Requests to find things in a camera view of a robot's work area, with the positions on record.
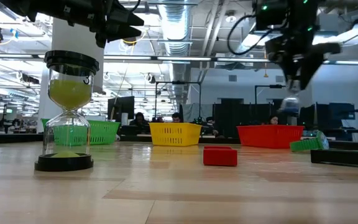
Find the hourglass black base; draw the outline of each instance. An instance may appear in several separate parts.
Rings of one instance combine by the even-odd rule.
[[[54,154],[39,156],[35,162],[35,170],[46,172],[63,172],[83,170],[93,167],[91,155],[85,153],[77,153],[78,157],[52,157]]]

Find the hourglass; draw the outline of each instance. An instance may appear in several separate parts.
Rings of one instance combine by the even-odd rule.
[[[35,169],[69,171],[93,167],[90,124],[76,111],[91,100],[99,63],[87,55],[64,50],[47,52],[44,61],[49,68],[49,98],[63,113],[45,125],[42,155]]]

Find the hourglass black top cap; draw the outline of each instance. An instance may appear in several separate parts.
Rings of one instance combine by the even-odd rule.
[[[95,58],[67,50],[48,51],[45,53],[44,62],[47,64],[47,68],[56,64],[69,64],[85,67],[94,74],[99,71],[99,62]]]

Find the yellow sand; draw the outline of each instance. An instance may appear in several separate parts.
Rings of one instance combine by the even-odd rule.
[[[78,109],[91,99],[92,86],[72,80],[52,80],[49,97],[66,110]]]
[[[58,152],[51,157],[53,157],[53,158],[72,158],[72,157],[79,157],[79,155],[75,152],[63,151],[63,152]]]

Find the person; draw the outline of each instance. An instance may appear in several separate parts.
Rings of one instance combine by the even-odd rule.
[[[172,115],[172,122],[174,122],[174,123],[182,123],[183,122],[181,120],[180,113],[176,112]]]
[[[271,115],[269,118],[268,118],[268,124],[278,124],[278,117],[276,115]]]
[[[135,120],[132,120],[129,125],[141,127],[143,125],[149,125],[149,123],[144,119],[144,115],[141,112],[138,112],[135,115]]]
[[[215,136],[218,136],[219,131],[215,127],[215,120],[213,117],[207,117],[206,118],[207,125],[210,126],[210,129],[212,130],[212,134]]]

